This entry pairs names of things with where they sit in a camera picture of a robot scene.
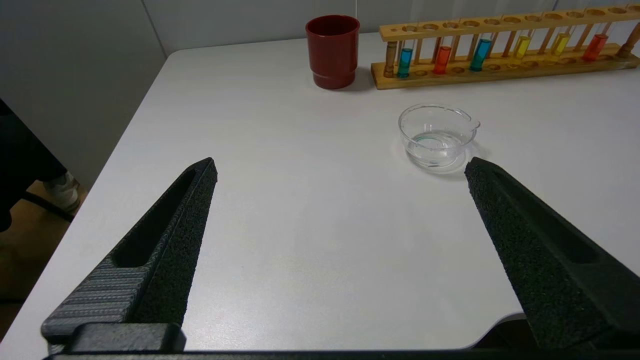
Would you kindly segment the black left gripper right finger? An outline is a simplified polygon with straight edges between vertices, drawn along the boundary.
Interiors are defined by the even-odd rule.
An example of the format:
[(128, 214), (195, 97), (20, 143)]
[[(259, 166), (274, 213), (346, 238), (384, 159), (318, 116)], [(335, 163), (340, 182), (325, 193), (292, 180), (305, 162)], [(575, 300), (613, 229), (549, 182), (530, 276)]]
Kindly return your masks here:
[(538, 346), (637, 351), (638, 275), (500, 166), (464, 174)]

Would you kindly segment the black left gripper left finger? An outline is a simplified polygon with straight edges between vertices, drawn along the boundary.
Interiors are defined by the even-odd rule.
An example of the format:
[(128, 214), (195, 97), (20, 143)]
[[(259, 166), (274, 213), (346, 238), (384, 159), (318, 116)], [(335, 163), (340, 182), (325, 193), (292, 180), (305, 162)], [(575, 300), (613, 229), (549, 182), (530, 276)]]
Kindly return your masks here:
[(217, 180), (206, 157), (172, 182), (43, 321), (50, 351), (86, 324), (183, 323)]

